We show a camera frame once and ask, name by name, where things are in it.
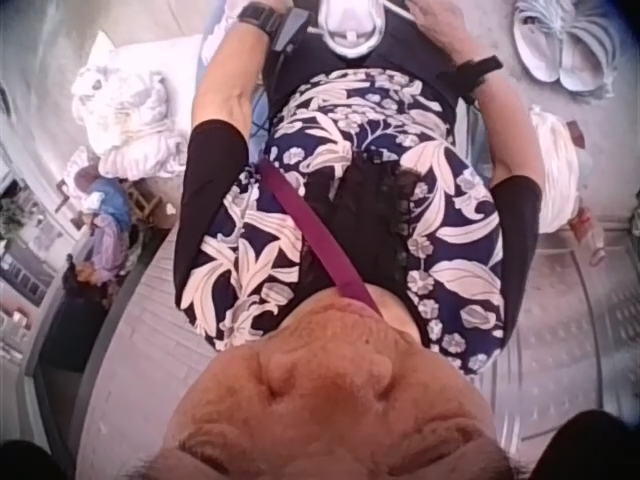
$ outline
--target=mouth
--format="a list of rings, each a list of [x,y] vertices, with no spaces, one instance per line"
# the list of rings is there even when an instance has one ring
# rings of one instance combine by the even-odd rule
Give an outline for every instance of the mouth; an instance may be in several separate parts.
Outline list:
[[[327,313],[345,313],[348,315],[355,315],[365,320],[382,321],[382,317],[374,312],[371,308],[362,302],[352,300],[349,298],[337,298],[328,302],[312,307],[305,316],[311,317],[316,315],[323,315]]]

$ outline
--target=purple strap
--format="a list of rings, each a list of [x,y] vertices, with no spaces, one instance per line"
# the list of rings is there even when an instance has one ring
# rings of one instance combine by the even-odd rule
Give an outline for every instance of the purple strap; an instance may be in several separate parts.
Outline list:
[[[316,213],[298,195],[283,173],[263,157],[260,160],[263,184],[296,223],[343,297],[364,303],[380,315],[380,310],[362,278],[333,235]]]

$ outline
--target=purple shirt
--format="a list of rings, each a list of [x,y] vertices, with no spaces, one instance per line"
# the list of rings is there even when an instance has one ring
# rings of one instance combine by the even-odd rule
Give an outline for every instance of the purple shirt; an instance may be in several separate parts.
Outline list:
[[[94,220],[93,257],[95,278],[102,284],[113,280],[127,261],[129,239],[118,229],[110,215],[98,215]]]

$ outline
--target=black wristwatch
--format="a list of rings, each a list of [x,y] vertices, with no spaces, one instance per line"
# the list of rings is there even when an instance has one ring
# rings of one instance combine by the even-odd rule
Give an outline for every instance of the black wristwatch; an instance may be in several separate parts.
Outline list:
[[[283,19],[284,15],[282,13],[260,2],[248,3],[238,15],[239,22],[248,23],[259,28],[269,36],[271,42],[276,37]]]
[[[477,62],[469,62],[458,65],[455,70],[441,74],[441,79],[446,82],[454,92],[467,104],[473,105],[475,98],[473,92],[484,83],[485,77],[504,67],[495,55],[483,58]]]

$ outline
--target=floral dress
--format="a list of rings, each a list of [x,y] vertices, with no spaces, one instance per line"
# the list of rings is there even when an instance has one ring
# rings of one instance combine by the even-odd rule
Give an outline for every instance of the floral dress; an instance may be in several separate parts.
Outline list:
[[[452,125],[428,86],[379,69],[321,75],[274,121],[265,155],[305,196],[318,172],[339,182],[354,152],[416,172],[403,282],[425,348],[464,374],[504,345],[501,228],[492,196],[451,146]],[[180,307],[216,350],[261,338],[301,280],[303,237],[247,165],[202,241]]]

